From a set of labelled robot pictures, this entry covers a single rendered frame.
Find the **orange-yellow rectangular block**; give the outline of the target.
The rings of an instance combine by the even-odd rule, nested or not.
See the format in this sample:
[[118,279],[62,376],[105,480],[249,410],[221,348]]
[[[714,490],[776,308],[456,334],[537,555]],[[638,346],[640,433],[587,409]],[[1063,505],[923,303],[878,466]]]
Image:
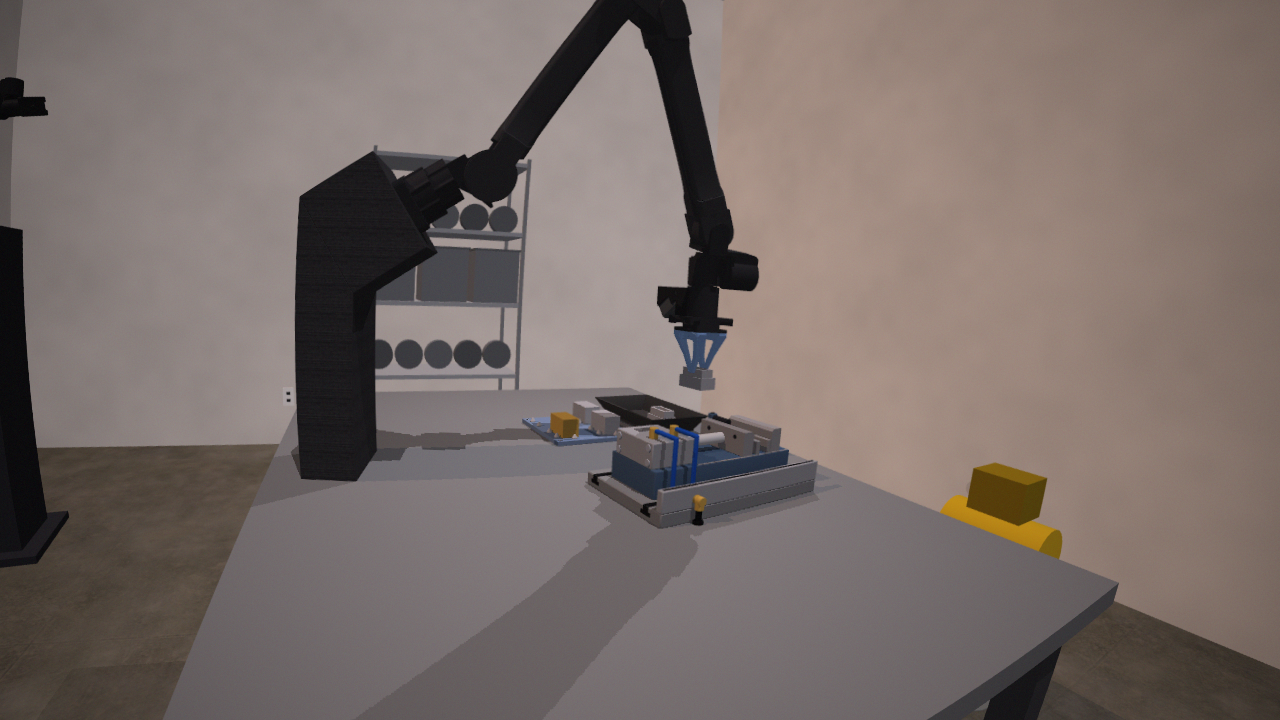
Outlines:
[[550,430],[558,433],[561,438],[579,437],[579,418],[570,413],[550,413]]

